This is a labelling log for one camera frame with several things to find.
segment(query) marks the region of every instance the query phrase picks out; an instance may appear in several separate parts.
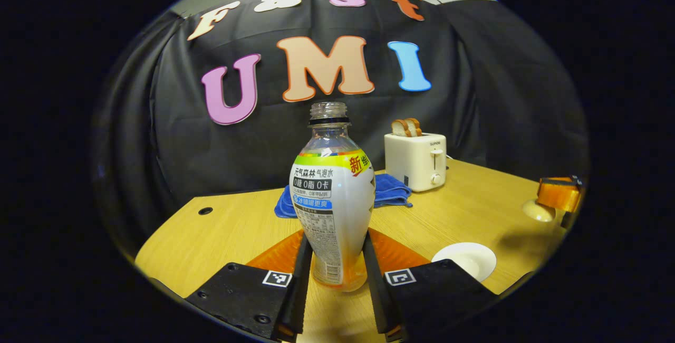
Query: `screw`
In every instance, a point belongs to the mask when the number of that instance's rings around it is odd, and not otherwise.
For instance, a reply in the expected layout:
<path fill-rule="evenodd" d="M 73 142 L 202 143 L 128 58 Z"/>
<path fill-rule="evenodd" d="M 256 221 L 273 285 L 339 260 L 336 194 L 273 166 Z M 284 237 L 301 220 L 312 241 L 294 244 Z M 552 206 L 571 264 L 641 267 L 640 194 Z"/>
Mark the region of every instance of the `screw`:
<path fill-rule="evenodd" d="M 255 321 L 262 324 L 268 324 L 272 320 L 267 315 L 258 314 L 254 317 Z"/>

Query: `table surface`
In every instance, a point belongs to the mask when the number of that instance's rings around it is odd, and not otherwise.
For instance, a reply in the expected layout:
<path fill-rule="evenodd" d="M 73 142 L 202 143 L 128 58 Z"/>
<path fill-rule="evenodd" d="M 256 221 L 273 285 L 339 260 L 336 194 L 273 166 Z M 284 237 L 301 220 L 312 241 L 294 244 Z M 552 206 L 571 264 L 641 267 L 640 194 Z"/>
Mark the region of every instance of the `table surface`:
<path fill-rule="evenodd" d="M 370 227 L 431 260 L 442 247 L 476 242 L 497 256 L 483 285 L 501 293 L 538 269 L 562 242 L 562 213 L 534 220 L 521 206 L 537 198 L 538 182 L 448 159 L 446 183 L 412 193 L 413 207 L 373 209 Z M 179 296 L 188 297 L 229 262 L 248 263 L 302 228 L 296 218 L 274 214 L 283 189 L 197 197 L 169 218 L 143 245 L 137 266 Z M 198 215 L 212 207 L 207 215 Z M 367 285 L 339 293 L 310 281 L 304 316 L 306 341 L 381 341 Z"/>

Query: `white bowl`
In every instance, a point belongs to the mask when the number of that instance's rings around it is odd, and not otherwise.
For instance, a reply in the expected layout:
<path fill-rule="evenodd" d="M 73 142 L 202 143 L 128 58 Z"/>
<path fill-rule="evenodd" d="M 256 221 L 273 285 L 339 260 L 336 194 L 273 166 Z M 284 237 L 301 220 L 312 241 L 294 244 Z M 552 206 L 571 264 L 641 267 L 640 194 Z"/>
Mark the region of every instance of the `white bowl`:
<path fill-rule="evenodd" d="M 488 278 L 497 266 L 497 256 L 486 246 L 478 243 L 451 244 L 438 251 L 431 261 L 451 259 L 479 282 Z"/>

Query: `plastic bottle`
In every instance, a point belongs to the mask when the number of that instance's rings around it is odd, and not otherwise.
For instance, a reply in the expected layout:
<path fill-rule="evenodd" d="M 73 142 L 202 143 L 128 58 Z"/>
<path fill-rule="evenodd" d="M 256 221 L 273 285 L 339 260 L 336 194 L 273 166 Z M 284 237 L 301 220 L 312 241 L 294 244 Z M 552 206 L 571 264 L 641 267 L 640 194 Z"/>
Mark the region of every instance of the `plastic bottle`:
<path fill-rule="evenodd" d="M 368 156 L 347 134 L 347 105 L 315 103 L 312 138 L 289 179 L 297 218 L 314 250 L 312 276 L 320 285 L 352 292 L 367 279 L 363 241 L 375 197 Z"/>

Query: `toaster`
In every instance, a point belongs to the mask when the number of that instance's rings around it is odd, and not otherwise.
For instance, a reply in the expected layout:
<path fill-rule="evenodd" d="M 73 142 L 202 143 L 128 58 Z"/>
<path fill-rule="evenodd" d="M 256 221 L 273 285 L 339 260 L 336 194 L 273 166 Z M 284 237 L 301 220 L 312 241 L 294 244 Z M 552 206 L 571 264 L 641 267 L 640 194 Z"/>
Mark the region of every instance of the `toaster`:
<path fill-rule="evenodd" d="M 385 171 L 414 192 L 446 182 L 446 136 L 422 134 L 412 138 L 384 136 Z"/>

